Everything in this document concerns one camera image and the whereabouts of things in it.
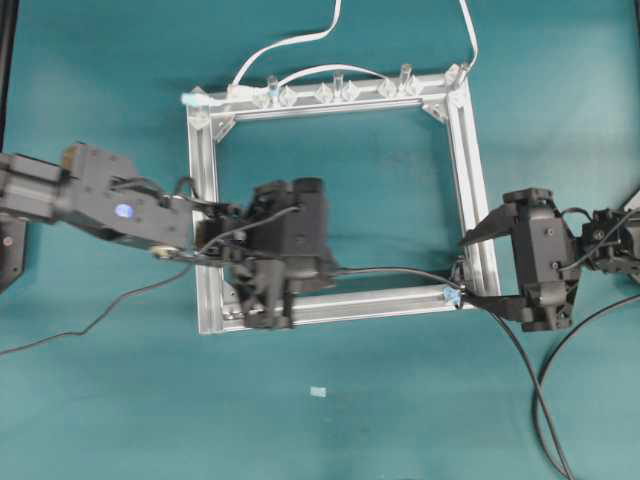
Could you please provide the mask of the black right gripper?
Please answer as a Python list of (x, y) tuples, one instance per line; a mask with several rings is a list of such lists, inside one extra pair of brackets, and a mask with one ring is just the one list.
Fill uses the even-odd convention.
[(576, 259), (576, 242), (553, 193), (529, 188), (506, 193), (503, 201), (467, 231), (459, 245), (510, 235), (520, 296), (465, 294), (464, 302), (505, 319), (518, 319), (525, 332), (570, 327), (580, 271), (560, 271)]

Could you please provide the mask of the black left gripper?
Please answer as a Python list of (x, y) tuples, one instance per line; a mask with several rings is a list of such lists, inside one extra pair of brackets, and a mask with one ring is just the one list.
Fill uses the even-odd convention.
[(324, 181), (276, 180), (254, 189), (248, 206), (218, 204), (197, 227), (202, 260), (231, 270), (249, 329), (291, 329), (293, 295), (332, 285)]

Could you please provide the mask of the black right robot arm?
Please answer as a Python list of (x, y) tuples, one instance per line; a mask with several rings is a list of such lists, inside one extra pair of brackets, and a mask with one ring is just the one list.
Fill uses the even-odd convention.
[(526, 332), (568, 328), (581, 270), (639, 272), (639, 211), (595, 210), (576, 237), (553, 200), (540, 188), (503, 195), (503, 204), (466, 233), (462, 246), (511, 238), (519, 293), (462, 301), (521, 324)]

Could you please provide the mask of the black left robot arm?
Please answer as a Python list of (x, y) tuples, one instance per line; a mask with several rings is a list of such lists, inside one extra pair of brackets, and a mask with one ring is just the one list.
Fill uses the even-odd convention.
[(71, 145), (59, 165), (1, 157), (2, 213), (64, 222), (160, 259), (227, 267), (246, 327), (292, 327), (295, 295), (333, 287), (338, 270), (323, 181), (261, 185), (246, 207), (183, 191), (194, 184), (182, 177), (168, 193), (128, 158), (83, 143)]

